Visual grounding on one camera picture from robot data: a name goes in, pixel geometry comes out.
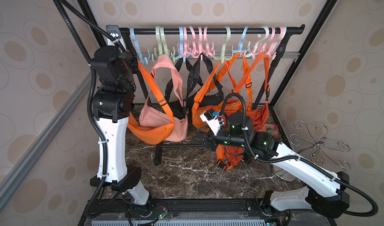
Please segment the pink crossbody bag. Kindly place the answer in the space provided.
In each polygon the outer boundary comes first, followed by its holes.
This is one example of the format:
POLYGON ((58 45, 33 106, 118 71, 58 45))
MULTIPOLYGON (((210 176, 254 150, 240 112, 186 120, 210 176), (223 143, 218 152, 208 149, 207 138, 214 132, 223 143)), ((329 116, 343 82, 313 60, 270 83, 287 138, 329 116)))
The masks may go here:
POLYGON ((152 74, 149 75, 149 85, 157 97, 159 105, 163 108, 163 112, 145 105, 139 117, 140 126, 145 129, 141 139, 151 145, 159 144, 162 141, 180 142, 186 138, 188 130, 188 120, 186 118, 180 120, 174 116, 169 101, 165 99, 155 82, 156 70, 159 68, 170 69, 172 76, 171 86, 174 87, 173 90, 179 99, 179 104, 183 103, 182 77, 170 57, 161 55, 151 70, 152 74))

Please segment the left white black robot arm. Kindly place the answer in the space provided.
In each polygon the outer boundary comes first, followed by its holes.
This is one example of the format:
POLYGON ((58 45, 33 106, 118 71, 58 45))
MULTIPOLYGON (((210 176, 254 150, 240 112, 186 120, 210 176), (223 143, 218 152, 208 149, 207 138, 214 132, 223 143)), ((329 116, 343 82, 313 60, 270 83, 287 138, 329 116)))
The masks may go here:
POLYGON ((122 195, 128 195, 141 211, 148 211, 152 196, 141 182, 142 169, 128 167, 125 158, 126 130, 136 90, 133 71, 138 65, 134 63, 134 56, 122 43, 119 30, 103 30, 67 0, 53 2, 91 69, 87 114, 99 136, 100 163, 97 175, 90 180, 96 190, 86 206, 85 216, 98 217, 122 195), (111 44, 99 48, 91 58, 68 10, 107 37, 111 44))

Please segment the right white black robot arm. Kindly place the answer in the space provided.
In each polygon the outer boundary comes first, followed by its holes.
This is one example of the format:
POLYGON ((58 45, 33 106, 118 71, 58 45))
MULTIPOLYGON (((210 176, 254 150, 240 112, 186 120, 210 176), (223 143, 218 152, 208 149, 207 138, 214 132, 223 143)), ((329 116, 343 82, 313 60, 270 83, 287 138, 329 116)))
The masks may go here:
POLYGON ((200 133, 195 140, 212 150, 220 145, 243 149, 255 160, 277 166, 305 183, 298 190, 267 191, 259 205, 265 216, 285 210, 313 210, 331 219, 339 218, 342 214, 371 217, 378 213, 377 203, 368 194, 350 185, 347 174, 327 171, 272 135, 255 131, 252 119, 246 113, 244 98, 238 93, 230 93, 220 111, 208 109, 200 114, 210 130, 200 133), (368 212, 349 211, 350 196, 346 189, 365 198, 372 209, 368 212))

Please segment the light blue leftmost hook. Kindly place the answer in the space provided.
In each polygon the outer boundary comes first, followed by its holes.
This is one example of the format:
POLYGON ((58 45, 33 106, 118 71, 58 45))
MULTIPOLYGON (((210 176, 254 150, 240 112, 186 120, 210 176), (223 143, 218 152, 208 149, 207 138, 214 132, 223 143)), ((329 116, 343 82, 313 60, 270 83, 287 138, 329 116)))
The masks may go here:
POLYGON ((138 59, 140 60, 140 62, 141 62, 144 66, 147 66, 148 63, 149 63, 149 60, 151 59, 150 51, 148 50, 148 51, 147 51, 148 56, 147 56, 147 57, 144 57, 144 56, 143 56, 143 53, 141 52, 141 49, 140 49, 139 40, 138 40, 138 38, 137 38, 137 35, 135 34, 135 29, 132 27, 132 28, 129 28, 129 30, 130 30, 130 38, 131 38, 131 40, 133 41, 133 44, 134 44, 134 46, 135 46, 135 49, 136 49, 136 52, 137 52, 138 59))

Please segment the light blue hook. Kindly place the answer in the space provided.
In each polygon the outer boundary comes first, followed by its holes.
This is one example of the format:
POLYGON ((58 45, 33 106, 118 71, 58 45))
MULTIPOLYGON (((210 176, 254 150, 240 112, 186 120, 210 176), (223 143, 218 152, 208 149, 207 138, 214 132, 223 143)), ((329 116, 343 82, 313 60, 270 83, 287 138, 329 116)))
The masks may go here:
POLYGON ((148 63, 149 63, 149 60, 151 59, 150 51, 148 50, 148 51, 147 51, 148 56, 147 56, 147 57, 144 57, 144 56, 143 56, 143 53, 141 52, 141 49, 140 49, 139 40, 138 40, 138 38, 137 38, 137 35, 135 34, 135 29, 132 27, 132 28, 129 28, 129 30, 130 30, 130 38, 131 38, 131 40, 133 41, 133 44, 134 44, 134 46, 135 46, 135 49, 136 49, 136 52, 137 52, 138 59, 140 60, 140 62, 141 62, 144 66, 147 66, 148 63))
POLYGON ((245 55, 250 50, 250 42, 248 44, 247 49, 243 49, 247 31, 248 31, 248 26, 246 26, 242 32, 242 36, 239 40, 238 48, 236 50, 234 50, 234 48, 232 48, 233 53, 241 53, 241 54, 245 55))

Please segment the green plastic hook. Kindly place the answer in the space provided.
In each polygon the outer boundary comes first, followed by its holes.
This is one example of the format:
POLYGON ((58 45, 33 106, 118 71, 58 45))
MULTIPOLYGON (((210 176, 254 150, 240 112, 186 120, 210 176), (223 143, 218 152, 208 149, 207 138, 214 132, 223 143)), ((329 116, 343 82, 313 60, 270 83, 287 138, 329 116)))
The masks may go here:
POLYGON ((154 53, 152 54, 152 61, 155 62, 155 59, 158 59, 159 56, 168 55, 173 63, 175 63, 175 48, 173 52, 168 49, 168 45, 165 37, 165 29, 161 26, 155 27, 155 35, 157 39, 158 48, 154 48, 154 53))

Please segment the pink plastic hook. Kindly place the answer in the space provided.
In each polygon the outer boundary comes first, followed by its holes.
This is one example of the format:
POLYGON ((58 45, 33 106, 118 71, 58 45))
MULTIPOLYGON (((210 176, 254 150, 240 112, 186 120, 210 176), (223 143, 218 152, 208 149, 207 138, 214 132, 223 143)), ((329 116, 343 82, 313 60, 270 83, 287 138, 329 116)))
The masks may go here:
POLYGON ((216 52, 214 50, 214 43, 212 43, 212 46, 210 47, 210 44, 208 42, 208 27, 205 27, 204 29, 198 27, 198 39, 196 37, 194 28, 192 26, 189 26, 188 28, 193 37, 193 47, 190 50, 192 57, 198 59, 202 53, 206 56, 214 57, 216 52))

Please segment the green middle hook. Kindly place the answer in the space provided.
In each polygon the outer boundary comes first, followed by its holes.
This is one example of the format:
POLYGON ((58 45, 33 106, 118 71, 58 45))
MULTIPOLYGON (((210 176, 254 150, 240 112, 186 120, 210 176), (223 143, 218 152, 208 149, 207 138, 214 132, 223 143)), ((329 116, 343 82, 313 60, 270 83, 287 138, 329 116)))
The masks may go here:
POLYGON ((224 64, 225 61, 231 60, 233 58, 233 55, 234 55, 234 53, 232 52, 229 57, 226 57, 226 47, 227 47, 227 44, 231 38, 231 29, 229 26, 226 26, 225 30, 226 30, 226 35, 223 36, 225 41, 222 45, 220 56, 214 56, 213 57, 215 60, 219 60, 221 62, 221 64, 224 64))

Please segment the white plastic hook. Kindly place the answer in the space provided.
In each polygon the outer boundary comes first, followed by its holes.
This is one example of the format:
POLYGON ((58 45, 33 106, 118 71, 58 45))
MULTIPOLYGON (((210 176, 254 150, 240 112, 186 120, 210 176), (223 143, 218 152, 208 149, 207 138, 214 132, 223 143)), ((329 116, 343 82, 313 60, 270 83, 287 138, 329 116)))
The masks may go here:
POLYGON ((267 26, 262 26, 262 29, 264 30, 264 34, 258 34, 259 40, 255 43, 253 50, 250 51, 248 54, 245 54, 246 58, 252 57, 253 59, 256 58, 260 54, 259 48, 262 49, 262 42, 268 38, 270 31, 267 26))

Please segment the light blue right hook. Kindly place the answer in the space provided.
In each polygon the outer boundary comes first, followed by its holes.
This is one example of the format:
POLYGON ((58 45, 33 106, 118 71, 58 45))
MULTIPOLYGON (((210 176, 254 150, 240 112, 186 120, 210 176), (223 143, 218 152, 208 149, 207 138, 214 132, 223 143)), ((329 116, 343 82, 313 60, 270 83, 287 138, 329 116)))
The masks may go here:
POLYGON ((234 50, 234 48, 232 48, 233 53, 241 53, 241 54, 245 55, 250 50, 250 42, 248 44, 247 49, 243 49, 247 31, 248 31, 248 26, 246 26, 242 32, 242 36, 239 40, 238 48, 236 50, 234 50))

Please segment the orange pink backpack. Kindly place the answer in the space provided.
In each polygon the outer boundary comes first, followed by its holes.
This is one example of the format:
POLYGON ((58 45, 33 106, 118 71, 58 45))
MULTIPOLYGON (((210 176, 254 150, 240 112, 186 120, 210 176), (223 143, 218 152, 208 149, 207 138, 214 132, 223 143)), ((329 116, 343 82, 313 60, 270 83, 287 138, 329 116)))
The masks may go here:
POLYGON ((241 161, 244 153, 243 148, 218 145, 216 148, 217 165, 223 171, 228 171, 241 161))

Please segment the red snack packet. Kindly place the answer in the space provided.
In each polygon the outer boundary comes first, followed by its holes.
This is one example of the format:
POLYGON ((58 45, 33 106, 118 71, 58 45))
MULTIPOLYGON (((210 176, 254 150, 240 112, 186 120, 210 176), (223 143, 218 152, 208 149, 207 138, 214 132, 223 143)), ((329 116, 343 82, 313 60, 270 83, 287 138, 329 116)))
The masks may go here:
POLYGON ((279 127, 275 124, 267 124, 266 123, 263 127, 263 131, 268 133, 268 134, 271 134, 275 138, 279 137, 279 127))

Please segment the black clothes rack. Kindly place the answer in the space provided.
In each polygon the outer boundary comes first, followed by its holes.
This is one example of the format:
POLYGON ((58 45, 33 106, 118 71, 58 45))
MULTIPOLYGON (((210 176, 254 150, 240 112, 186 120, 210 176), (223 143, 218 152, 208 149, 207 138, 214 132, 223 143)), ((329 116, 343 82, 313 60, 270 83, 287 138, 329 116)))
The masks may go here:
MULTIPOLYGON (((277 68, 277 66, 280 62, 280 60, 285 55, 286 46, 287 46, 290 38, 293 35, 301 35, 305 30, 305 24, 301 25, 300 27, 293 27, 292 26, 292 27, 285 27, 285 28, 286 28, 285 35, 277 47, 277 56, 271 62, 269 75, 266 77, 264 83, 269 83, 275 69, 277 68)), ((269 35, 272 36, 273 30, 275 31, 275 34, 277 34, 277 33, 281 33, 282 29, 283 29, 283 26, 281 28, 268 28, 268 31, 265 30, 263 27, 262 28, 248 28, 246 34, 247 33, 250 35, 261 34, 263 36, 263 35, 267 35, 267 32, 268 32, 269 35)), ((133 49, 134 44, 133 44, 133 38, 131 37, 130 28, 119 28, 119 30, 121 33, 121 37, 123 38, 126 45, 133 49)), ((232 28, 232 29, 230 28, 231 36, 232 35, 240 35, 243 33, 244 30, 245 30, 245 28, 232 28)), ((194 29, 194 30, 187 29, 187 34, 192 35, 192 33, 197 33, 197 32, 198 32, 197 29, 194 29)), ((133 28, 133 33, 135 35, 155 35, 156 30, 155 30, 155 28, 149 28, 149 29, 147 29, 147 28, 136 28, 136 29, 133 28)), ((177 35, 177 33, 179 34, 180 31, 176 28, 166 28, 165 29, 165 35, 177 35)), ((207 35, 224 35, 225 41, 227 40, 227 30, 225 28, 208 28, 207 29, 207 35)), ((295 52, 294 53, 287 53, 287 56, 291 57, 292 55, 296 56, 296 58, 294 58, 294 59, 297 59, 300 56, 300 52, 299 53, 295 53, 295 52)), ((144 96, 145 97, 148 96, 148 89, 146 86, 144 86, 144 83, 145 83, 144 78, 139 73, 138 73, 138 79, 139 79, 140 86, 142 88, 144 96)), ((256 110, 259 105, 262 105, 261 99, 262 99, 263 94, 266 92, 267 91, 264 89, 264 86, 262 86, 260 88, 259 94, 256 97, 255 101, 251 104, 252 110, 256 110)), ((155 146, 156 146, 156 151, 155 151, 154 164, 155 164, 155 166, 159 166, 162 163, 163 149, 165 149, 165 148, 171 148, 171 149, 193 148, 193 147, 198 147, 199 145, 192 145, 192 144, 188 145, 188 144, 181 144, 181 143, 166 145, 164 142, 161 142, 155 146)))

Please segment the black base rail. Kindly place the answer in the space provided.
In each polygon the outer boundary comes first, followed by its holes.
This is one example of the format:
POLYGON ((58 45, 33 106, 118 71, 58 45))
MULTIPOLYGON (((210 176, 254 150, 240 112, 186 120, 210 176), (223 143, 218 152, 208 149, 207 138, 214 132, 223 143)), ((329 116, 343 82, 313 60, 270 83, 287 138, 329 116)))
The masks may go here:
POLYGON ((115 200, 94 219, 81 217, 80 226, 334 226, 312 210, 262 213, 256 199, 153 200, 152 212, 115 200))

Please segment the aluminium side rail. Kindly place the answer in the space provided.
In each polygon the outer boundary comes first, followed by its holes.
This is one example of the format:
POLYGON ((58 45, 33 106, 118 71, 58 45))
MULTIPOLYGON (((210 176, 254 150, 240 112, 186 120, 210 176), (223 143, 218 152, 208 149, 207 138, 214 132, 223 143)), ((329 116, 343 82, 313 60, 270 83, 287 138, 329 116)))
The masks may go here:
POLYGON ((10 199, 16 193, 22 182, 38 162, 47 147, 51 144, 62 126, 66 123, 81 100, 89 92, 91 74, 82 81, 80 86, 68 98, 60 111, 52 118, 41 134, 36 138, 30 148, 13 167, 1 184, 1 211, 4 210, 10 199))

